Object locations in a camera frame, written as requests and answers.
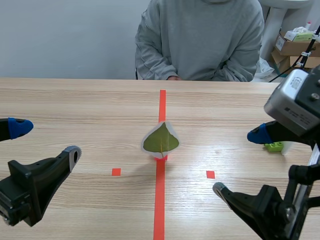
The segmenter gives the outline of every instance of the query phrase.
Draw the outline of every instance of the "wooden table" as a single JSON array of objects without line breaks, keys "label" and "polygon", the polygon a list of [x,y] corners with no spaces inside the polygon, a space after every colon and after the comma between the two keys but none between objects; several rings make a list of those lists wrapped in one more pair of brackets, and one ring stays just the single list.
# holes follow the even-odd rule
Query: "wooden table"
[{"label": "wooden table", "polygon": [[[284,193],[288,170],[306,165],[307,146],[287,156],[247,141],[271,118],[263,106],[276,83],[0,78],[0,117],[31,120],[35,128],[0,143],[0,179],[7,162],[30,164],[77,145],[83,155],[34,227],[0,223],[1,239],[152,240],[156,163],[140,151],[158,122],[159,90],[182,145],[166,164],[166,240],[258,240],[212,191],[215,182],[257,194],[263,184]],[[120,177],[111,176],[121,168]],[[207,179],[206,171],[216,179]],[[320,195],[318,189],[313,195]],[[302,240],[318,239],[318,210]]]}]

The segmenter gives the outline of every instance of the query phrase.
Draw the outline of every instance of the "leaf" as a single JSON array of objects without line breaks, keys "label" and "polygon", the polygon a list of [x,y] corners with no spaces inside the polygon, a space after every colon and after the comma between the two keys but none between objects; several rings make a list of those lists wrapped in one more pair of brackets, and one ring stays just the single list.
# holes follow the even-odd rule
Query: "leaf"
[{"label": "leaf", "polygon": [[180,142],[169,122],[161,122],[143,141],[143,150],[150,153],[161,153],[162,158],[176,149]]}]

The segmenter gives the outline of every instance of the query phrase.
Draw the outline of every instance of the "gray wall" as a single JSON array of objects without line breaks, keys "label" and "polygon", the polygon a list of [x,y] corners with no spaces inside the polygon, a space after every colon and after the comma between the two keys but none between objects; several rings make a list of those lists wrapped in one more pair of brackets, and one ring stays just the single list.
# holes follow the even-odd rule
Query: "gray wall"
[{"label": "gray wall", "polygon": [[285,15],[282,30],[289,31],[296,27],[304,27],[312,21],[310,30],[316,30],[320,25],[320,0],[314,0],[313,4],[301,9],[289,9]]},{"label": "gray wall", "polygon": [[133,79],[150,0],[0,0],[0,77]]}]

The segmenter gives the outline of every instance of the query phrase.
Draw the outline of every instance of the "person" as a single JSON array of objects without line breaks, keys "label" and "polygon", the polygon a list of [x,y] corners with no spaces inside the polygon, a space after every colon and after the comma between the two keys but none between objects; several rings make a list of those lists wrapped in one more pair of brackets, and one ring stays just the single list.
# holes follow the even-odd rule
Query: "person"
[{"label": "person", "polygon": [[136,68],[145,80],[250,82],[263,29],[258,0],[151,0]]}]

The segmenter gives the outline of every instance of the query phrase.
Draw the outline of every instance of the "green lego brick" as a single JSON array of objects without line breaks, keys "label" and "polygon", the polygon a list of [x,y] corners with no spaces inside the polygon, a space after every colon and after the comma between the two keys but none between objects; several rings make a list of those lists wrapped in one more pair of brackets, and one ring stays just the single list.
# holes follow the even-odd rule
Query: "green lego brick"
[{"label": "green lego brick", "polygon": [[269,153],[278,153],[281,152],[282,149],[284,149],[284,144],[281,141],[272,144],[265,144],[264,146]]}]

